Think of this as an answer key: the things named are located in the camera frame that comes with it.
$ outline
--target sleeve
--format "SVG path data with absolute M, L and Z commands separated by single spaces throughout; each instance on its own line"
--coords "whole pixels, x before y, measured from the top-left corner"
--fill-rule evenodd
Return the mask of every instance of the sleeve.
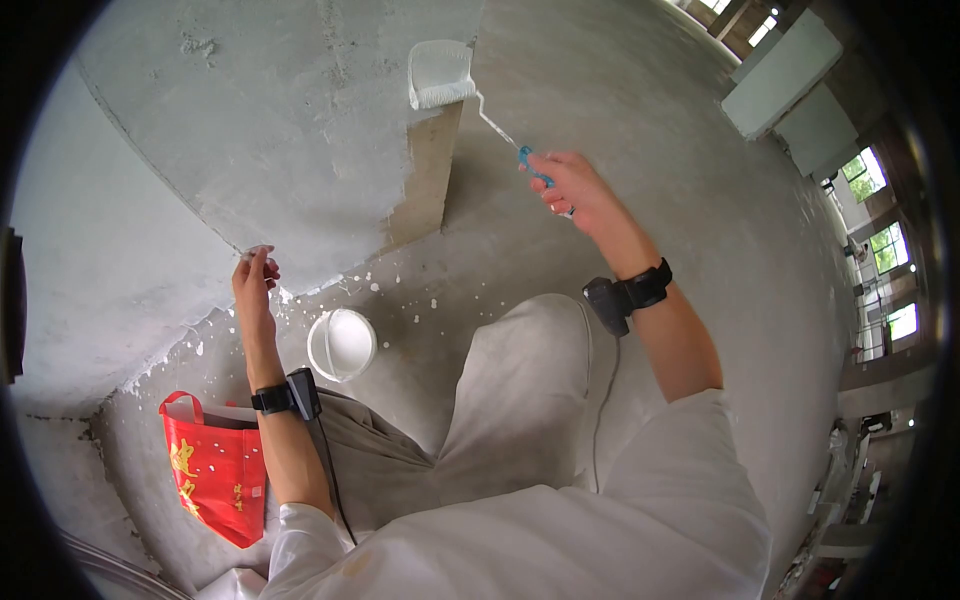
M 723 394 L 706 390 L 653 416 L 614 461 L 602 494 L 652 516 L 762 586 L 770 530 L 736 458 Z
M 302 598 L 345 555 L 333 521 L 320 509 L 288 502 L 280 506 L 280 530 L 270 554 L 270 580 L 261 600 Z

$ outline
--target paint roller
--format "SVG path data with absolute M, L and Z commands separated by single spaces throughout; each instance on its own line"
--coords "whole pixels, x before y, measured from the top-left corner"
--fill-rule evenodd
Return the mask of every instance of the paint roller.
M 539 173 L 527 162 L 527 156 L 533 152 L 530 146 L 518 146 L 514 139 L 497 127 L 484 113 L 486 98 L 477 89 L 470 76 L 470 61 L 473 50 L 464 42 L 452 39 L 431 39 L 422 41 L 410 50 L 407 69 L 407 83 L 410 90 L 410 106 L 414 110 L 442 107 L 476 96 L 480 99 L 480 118 L 500 134 L 508 144 L 516 149 L 516 157 L 527 171 L 540 178 L 547 187 L 553 187 L 554 181 Z M 570 218 L 573 208 L 563 216 Z

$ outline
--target gray pants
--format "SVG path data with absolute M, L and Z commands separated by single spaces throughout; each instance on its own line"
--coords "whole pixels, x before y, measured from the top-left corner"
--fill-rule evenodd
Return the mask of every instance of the gray pants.
M 321 419 L 357 540 L 411 513 L 569 485 L 590 358 L 587 315 L 566 296 L 537 296 L 479 327 L 437 457 L 360 402 L 325 398 Z M 329 477 L 320 428 L 310 426 Z

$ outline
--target black wrist strap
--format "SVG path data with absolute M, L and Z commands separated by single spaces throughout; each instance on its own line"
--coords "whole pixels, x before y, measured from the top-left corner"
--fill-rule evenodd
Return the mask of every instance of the black wrist strap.
M 261 388 L 250 397 L 253 408 L 264 415 L 281 413 L 296 406 L 290 385 L 286 382 L 271 388 Z
M 624 302 L 624 316 L 630 316 L 638 308 L 647 308 L 666 298 L 666 286 L 673 281 L 673 272 L 666 258 L 660 258 L 659 267 L 651 267 L 640 275 L 617 281 L 613 288 Z

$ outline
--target knee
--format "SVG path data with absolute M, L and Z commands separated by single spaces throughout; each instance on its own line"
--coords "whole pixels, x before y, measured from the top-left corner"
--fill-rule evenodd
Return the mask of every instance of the knee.
M 578 301 L 562 294 L 543 294 L 524 300 L 505 318 L 522 319 L 543 338 L 568 343 L 589 343 L 587 314 Z

